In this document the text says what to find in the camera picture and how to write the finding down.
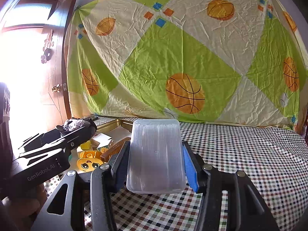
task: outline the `silver bolt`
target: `silver bolt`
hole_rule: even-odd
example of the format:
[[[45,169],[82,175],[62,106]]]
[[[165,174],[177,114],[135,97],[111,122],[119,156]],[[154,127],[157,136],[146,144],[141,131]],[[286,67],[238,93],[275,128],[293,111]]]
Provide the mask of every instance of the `silver bolt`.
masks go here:
[[[211,170],[213,167],[212,167],[212,165],[210,165],[210,164],[203,164],[203,168],[204,168],[205,170]]]
[[[74,176],[76,174],[76,171],[75,170],[70,170],[66,174],[67,174],[67,176]]]
[[[238,176],[239,177],[245,177],[245,172],[244,171],[238,171]]]
[[[102,165],[100,166],[100,169],[101,169],[101,170],[108,170],[109,167],[110,167],[110,165],[109,165],[108,163],[104,163],[104,164],[102,164]]]

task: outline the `translucent plastic container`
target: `translucent plastic container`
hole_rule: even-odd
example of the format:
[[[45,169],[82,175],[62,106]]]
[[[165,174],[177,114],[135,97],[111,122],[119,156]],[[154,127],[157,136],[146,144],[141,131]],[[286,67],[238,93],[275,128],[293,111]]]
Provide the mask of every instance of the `translucent plastic container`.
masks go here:
[[[136,120],[131,132],[126,187],[134,193],[178,193],[185,189],[178,120]]]

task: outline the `brown comb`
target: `brown comb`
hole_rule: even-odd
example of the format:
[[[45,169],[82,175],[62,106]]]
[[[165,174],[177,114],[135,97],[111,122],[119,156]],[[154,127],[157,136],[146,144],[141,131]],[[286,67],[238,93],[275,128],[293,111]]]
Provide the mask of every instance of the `brown comb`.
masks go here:
[[[116,144],[112,145],[107,151],[101,154],[101,160],[104,162],[108,162],[112,155],[120,152],[124,142],[129,141],[130,139],[130,137],[125,137],[124,139],[118,141]]]

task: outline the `golden door knob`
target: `golden door knob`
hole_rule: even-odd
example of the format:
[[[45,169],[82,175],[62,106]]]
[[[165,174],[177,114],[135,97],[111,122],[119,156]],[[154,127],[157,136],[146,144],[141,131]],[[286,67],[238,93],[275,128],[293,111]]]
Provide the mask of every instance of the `golden door knob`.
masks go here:
[[[55,92],[58,92],[58,93],[60,93],[60,91],[61,91],[61,86],[60,86],[60,84],[58,84],[57,86],[53,86],[52,88],[51,88],[51,90],[55,93]]]

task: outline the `gray crumpled object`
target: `gray crumpled object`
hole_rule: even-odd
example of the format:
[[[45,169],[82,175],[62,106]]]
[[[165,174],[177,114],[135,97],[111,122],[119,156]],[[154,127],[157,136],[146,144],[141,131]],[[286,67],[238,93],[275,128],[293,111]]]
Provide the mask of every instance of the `gray crumpled object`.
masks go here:
[[[67,119],[63,125],[65,131],[74,131],[81,127],[89,127],[90,123],[83,119]]]

